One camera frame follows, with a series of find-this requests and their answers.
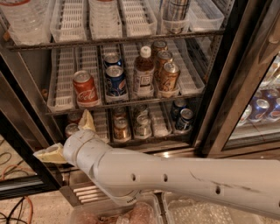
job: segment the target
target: plastic bottle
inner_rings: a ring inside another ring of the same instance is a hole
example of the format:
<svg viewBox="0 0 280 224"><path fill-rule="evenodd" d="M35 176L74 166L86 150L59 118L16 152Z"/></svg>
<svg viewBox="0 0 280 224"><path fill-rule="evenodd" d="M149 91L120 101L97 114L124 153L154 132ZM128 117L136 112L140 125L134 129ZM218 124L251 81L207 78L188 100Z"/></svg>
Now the plastic bottle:
<svg viewBox="0 0 280 224"><path fill-rule="evenodd" d="M41 28L45 8L39 0L21 0L0 3L1 10L12 30L17 34Z"/></svg>
<svg viewBox="0 0 280 224"><path fill-rule="evenodd" d="M140 55L134 62L134 92L146 92L152 90L152 79L154 74L154 62L151 58L151 48L143 46Z"/></svg>

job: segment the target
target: water bottle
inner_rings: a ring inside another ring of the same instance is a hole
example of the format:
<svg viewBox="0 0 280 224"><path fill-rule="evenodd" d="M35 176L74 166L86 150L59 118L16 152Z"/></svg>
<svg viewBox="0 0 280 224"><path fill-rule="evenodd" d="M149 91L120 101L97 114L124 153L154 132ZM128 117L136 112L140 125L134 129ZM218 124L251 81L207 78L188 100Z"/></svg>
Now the water bottle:
<svg viewBox="0 0 280 224"><path fill-rule="evenodd" d="M16 34L34 32L41 28L45 12L42 1L2 1L0 7L10 27Z"/></svg>
<svg viewBox="0 0 280 224"><path fill-rule="evenodd" d="M89 0L91 32L95 39L119 37L119 17L116 0Z"/></svg>

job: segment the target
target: beverage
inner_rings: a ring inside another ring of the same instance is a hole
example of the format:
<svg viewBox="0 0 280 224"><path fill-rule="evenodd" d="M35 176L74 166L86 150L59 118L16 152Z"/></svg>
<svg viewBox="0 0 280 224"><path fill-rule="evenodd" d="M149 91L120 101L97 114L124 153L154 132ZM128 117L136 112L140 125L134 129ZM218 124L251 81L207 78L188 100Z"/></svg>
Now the beverage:
<svg viewBox="0 0 280 224"><path fill-rule="evenodd" d="M186 100L185 99L177 99L173 101L171 105L171 118L173 121L176 121L180 115L182 109L186 108Z"/></svg>
<svg viewBox="0 0 280 224"><path fill-rule="evenodd" d="M151 49L148 46L143 46L140 50L140 55L134 62L134 92L147 92L147 95L150 93L152 90L154 69L154 62L151 59Z"/></svg>
<svg viewBox="0 0 280 224"><path fill-rule="evenodd" d="M151 119L147 115L140 115L134 125L135 136L147 138L151 136Z"/></svg>
<svg viewBox="0 0 280 224"><path fill-rule="evenodd" d="M266 112L266 119L275 122L280 119L280 98L277 98L270 104L269 110Z"/></svg>
<svg viewBox="0 0 280 224"><path fill-rule="evenodd" d="M70 123L65 127L65 136L69 138L73 133L79 130L77 123Z"/></svg>
<svg viewBox="0 0 280 224"><path fill-rule="evenodd" d="M168 50L167 43L164 40L154 41L150 48L151 48L151 58L153 60L157 57L157 55L160 51L163 51L163 50L167 51Z"/></svg>
<svg viewBox="0 0 280 224"><path fill-rule="evenodd" d="M172 91L176 86L179 75L180 69L177 64L174 62L165 63L160 73L159 90L165 92Z"/></svg>
<svg viewBox="0 0 280 224"><path fill-rule="evenodd" d="M119 66L119 67L123 66L121 56L117 52L105 54L103 64L105 68L111 66Z"/></svg>
<svg viewBox="0 0 280 224"><path fill-rule="evenodd" d="M176 130L188 130L193 121L193 112L189 108L183 108L175 123Z"/></svg>
<svg viewBox="0 0 280 224"><path fill-rule="evenodd" d="M249 117L251 113L252 113L252 107L251 105L248 105L244 113L242 114L239 122L237 123L237 127L242 126L246 122L246 119Z"/></svg>
<svg viewBox="0 0 280 224"><path fill-rule="evenodd" d="M189 10L190 0L170 0L168 4L168 21L181 21L186 18L186 13ZM184 27L168 27L168 31L174 34L181 33Z"/></svg>
<svg viewBox="0 0 280 224"><path fill-rule="evenodd" d="M73 86L77 94L79 107L93 107L98 102L98 94L95 87L95 80L90 73L81 70L73 75Z"/></svg>
<svg viewBox="0 0 280 224"><path fill-rule="evenodd" d="M249 115L248 119L252 123L260 122L266 111L268 111L270 104L264 99L258 99L252 104L252 113Z"/></svg>
<svg viewBox="0 0 280 224"><path fill-rule="evenodd" d="M169 51L163 50L157 53L157 57L155 58L155 72L154 77L156 81L160 81L160 73L164 67L166 62L173 61L173 54Z"/></svg>
<svg viewBox="0 0 280 224"><path fill-rule="evenodd" d="M82 113L71 113L67 115L68 123L79 123L81 120Z"/></svg>
<svg viewBox="0 0 280 224"><path fill-rule="evenodd" d="M268 89L264 91L263 97L269 102L273 102L279 97L279 92L276 89Z"/></svg>
<svg viewBox="0 0 280 224"><path fill-rule="evenodd" d="M126 94L126 78L123 68L109 66L106 69L107 95L120 96Z"/></svg>
<svg viewBox="0 0 280 224"><path fill-rule="evenodd" d="M117 140L125 140L131 137L128 120L125 118L117 118L114 120L114 138Z"/></svg>
<svg viewBox="0 0 280 224"><path fill-rule="evenodd" d="M113 118L127 118L125 107L113 108Z"/></svg>

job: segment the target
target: glass door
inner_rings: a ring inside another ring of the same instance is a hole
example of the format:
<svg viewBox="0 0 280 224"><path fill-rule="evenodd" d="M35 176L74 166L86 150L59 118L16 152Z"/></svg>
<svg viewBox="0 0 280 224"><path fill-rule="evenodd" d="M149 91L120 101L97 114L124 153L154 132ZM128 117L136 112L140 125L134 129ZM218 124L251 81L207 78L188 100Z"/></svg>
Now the glass door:
<svg viewBox="0 0 280 224"><path fill-rule="evenodd" d="M203 143L204 156L228 158L256 152L256 158L277 156L263 153L262 157L260 152L280 149L279 14L278 1L267 3L263 9Z"/></svg>

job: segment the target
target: red soda can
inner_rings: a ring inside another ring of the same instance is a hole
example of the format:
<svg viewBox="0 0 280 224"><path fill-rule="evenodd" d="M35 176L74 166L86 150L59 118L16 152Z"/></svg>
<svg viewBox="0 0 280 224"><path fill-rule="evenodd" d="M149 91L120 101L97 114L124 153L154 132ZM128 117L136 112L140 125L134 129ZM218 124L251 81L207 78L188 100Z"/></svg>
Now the red soda can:
<svg viewBox="0 0 280 224"><path fill-rule="evenodd" d="M94 77L81 70L73 75L73 86L77 94L77 104L81 108L93 107L98 102Z"/></svg>

